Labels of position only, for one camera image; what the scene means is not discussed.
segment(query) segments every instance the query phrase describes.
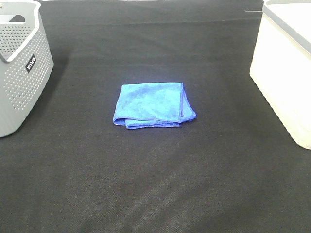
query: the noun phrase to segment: bin lid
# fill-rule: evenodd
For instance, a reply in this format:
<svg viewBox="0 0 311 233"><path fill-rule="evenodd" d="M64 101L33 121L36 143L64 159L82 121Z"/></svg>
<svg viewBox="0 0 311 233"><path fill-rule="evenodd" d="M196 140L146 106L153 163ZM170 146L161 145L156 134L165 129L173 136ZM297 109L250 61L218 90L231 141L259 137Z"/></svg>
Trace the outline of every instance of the bin lid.
<svg viewBox="0 0 311 233"><path fill-rule="evenodd" d="M270 0L262 11L311 53L311 0Z"/></svg>

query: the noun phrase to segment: black label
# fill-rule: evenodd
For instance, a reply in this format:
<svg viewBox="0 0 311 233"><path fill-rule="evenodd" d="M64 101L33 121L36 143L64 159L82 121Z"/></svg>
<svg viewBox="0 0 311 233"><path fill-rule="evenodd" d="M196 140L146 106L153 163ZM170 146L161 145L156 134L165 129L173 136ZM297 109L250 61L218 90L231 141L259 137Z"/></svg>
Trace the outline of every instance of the black label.
<svg viewBox="0 0 311 233"><path fill-rule="evenodd" d="M29 62L27 63L26 70L29 73L31 71L31 69L34 67L35 62L37 61L37 59L35 58L35 55L33 54L29 60Z"/></svg>

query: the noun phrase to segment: perforated basket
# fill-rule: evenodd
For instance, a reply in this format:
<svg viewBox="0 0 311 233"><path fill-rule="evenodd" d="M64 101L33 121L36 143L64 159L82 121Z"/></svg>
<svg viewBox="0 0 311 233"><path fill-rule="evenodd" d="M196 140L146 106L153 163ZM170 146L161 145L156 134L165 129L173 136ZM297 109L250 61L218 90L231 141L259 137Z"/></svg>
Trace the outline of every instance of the perforated basket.
<svg viewBox="0 0 311 233"><path fill-rule="evenodd" d="M29 0L0 4L0 17L24 18L24 22L0 22L0 137L20 127L53 68L40 6Z"/></svg>

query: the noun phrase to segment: blue microfiber towel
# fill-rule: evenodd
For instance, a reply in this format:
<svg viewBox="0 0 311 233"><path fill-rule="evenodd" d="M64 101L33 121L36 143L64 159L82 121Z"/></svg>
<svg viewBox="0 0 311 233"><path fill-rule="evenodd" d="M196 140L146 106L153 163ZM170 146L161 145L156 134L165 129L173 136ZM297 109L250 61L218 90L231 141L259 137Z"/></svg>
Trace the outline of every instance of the blue microfiber towel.
<svg viewBox="0 0 311 233"><path fill-rule="evenodd" d="M142 83L122 86L113 122L138 129L179 127L195 118L183 83Z"/></svg>

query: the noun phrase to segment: table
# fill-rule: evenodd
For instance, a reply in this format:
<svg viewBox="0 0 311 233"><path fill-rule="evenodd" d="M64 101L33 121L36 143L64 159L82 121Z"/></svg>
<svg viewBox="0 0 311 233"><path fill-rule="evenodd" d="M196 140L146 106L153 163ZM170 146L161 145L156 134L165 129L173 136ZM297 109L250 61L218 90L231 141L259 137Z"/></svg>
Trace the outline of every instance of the table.
<svg viewBox="0 0 311 233"><path fill-rule="evenodd" d="M0 140L0 232L309 232L311 156L249 76L259 0L42 2L55 62ZM181 128L112 122L122 84L183 82Z"/></svg>

